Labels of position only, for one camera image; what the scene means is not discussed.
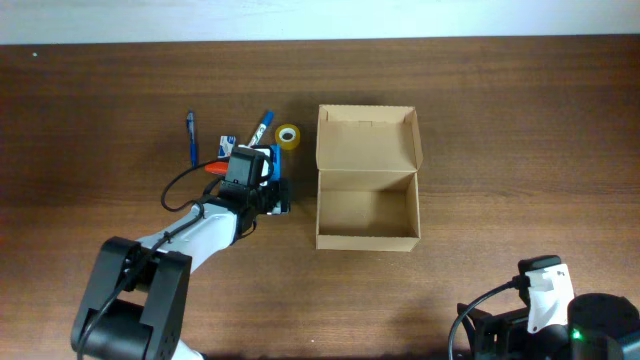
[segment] blue marker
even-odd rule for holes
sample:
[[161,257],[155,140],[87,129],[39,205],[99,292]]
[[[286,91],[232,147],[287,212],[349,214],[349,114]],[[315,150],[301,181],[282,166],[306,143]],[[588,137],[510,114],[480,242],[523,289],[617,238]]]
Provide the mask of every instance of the blue marker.
[[187,132],[191,141],[191,166],[198,165],[198,147],[196,146],[196,115],[189,110],[187,114]]
[[267,130],[267,127],[271,125],[271,121],[273,121],[273,111],[267,111],[267,115],[265,115],[264,119],[262,119],[260,126],[258,126],[258,130],[256,130],[256,133],[253,134],[253,137],[251,137],[251,141],[249,141],[248,146],[258,145],[262,134],[264,134],[264,131]]

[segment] white wall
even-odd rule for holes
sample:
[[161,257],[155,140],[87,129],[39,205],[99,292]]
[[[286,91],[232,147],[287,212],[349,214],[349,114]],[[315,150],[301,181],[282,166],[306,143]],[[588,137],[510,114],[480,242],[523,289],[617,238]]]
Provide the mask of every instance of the white wall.
[[0,0],[0,43],[640,33],[640,0]]

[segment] box flap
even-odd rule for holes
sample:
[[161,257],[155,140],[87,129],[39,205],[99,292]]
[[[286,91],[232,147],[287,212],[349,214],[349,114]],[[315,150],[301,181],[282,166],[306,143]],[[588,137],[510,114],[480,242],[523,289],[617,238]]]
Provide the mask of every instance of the box flap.
[[316,249],[411,251],[419,238],[318,235]]
[[414,172],[422,159],[415,108],[320,105],[318,169]]

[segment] yellow tape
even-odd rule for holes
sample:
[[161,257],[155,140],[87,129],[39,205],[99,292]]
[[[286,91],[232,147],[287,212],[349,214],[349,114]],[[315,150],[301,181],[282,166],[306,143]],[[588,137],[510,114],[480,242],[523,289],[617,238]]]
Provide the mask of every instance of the yellow tape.
[[280,125],[276,129],[276,143],[283,150],[293,150],[300,144],[300,130],[291,124]]

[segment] open cardboard box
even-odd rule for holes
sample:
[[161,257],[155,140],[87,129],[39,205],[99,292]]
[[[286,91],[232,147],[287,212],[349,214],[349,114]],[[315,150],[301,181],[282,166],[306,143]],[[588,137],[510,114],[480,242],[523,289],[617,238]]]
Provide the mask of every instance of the open cardboard box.
[[415,108],[321,105],[317,248],[411,251],[422,159]]

